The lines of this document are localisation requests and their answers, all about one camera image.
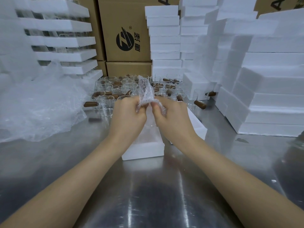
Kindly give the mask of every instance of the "shiny metal surface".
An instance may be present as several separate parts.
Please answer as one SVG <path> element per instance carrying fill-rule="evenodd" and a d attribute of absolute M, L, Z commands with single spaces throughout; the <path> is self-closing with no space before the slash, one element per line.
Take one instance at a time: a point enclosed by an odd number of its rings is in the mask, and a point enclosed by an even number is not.
<path fill-rule="evenodd" d="M 304 209 L 304 151 L 295 138 L 238 135 L 213 102 L 206 142 Z M 86 157 L 107 134 L 95 112 L 39 143 L 0 144 L 0 222 Z M 216 188 L 165 139 L 165 156 L 122 161 L 105 175 L 75 227 L 242 227 Z"/>

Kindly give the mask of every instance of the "person's right hand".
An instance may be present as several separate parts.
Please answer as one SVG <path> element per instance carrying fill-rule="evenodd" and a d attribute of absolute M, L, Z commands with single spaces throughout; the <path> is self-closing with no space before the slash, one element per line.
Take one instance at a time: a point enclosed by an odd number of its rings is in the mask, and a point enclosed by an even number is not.
<path fill-rule="evenodd" d="M 155 97 L 167 109 L 164 117 L 158 104 L 151 102 L 156 125 L 177 148 L 198 138 L 189 119 L 187 105 L 164 97 Z"/>

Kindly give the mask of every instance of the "circular logo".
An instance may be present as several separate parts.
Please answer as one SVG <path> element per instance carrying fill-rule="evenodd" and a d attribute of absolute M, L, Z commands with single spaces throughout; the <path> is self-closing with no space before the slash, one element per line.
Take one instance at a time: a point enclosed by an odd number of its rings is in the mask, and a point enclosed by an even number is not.
<path fill-rule="evenodd" d="M 134 38 L 123 27 L 121 29 L 122 31 L 116 36 L 116 44 L 122 51 L 129 51 L 134 46 Z"/>

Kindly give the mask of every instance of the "person's left hand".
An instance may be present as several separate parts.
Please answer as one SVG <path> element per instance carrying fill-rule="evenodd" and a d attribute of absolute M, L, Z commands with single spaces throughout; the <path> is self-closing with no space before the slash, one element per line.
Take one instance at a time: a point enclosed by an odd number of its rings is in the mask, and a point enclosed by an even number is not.
<path fill-rule="evenodd" d="M 114 106 L 108 138 L 113 138 L 125 149 L 138 137 L 147 120 L 145 107 L 136 112 L 138 103 L 139 96 L 135 96 L 117 100 Z"/>

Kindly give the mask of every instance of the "bubble wrap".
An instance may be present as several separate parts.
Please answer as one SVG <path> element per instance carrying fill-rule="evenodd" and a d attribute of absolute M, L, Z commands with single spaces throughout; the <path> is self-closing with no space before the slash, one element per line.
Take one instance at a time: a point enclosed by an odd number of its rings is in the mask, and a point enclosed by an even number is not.
<path fill-rule="evenodd" d="M 150 82 L 147 78 L 142 76 L 138 76 L 138 94 L 139 94 L 139 103 L 138 103 L 138 110 L 141 106 L 146 105 L 151 102 L 156 102 L 159 107 L 161 108 L 161 113 L 163 115 L 166 114 L 166 108 L 162 106 L 159 100 L 154 98 L 154 90 L 150 85 Z"/>

